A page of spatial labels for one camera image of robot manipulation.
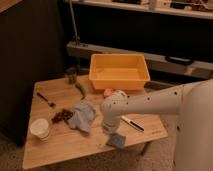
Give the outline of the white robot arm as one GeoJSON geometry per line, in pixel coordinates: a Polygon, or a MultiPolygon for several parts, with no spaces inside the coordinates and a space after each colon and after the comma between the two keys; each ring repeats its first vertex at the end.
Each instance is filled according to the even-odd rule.
{"type": "Polygon", "coordinates": [[[118,129],[123,115],[178,115],[173,171],[213,171],[213,79],[138,96],[117,91],[100,110],[107,134],[118,129]]]}

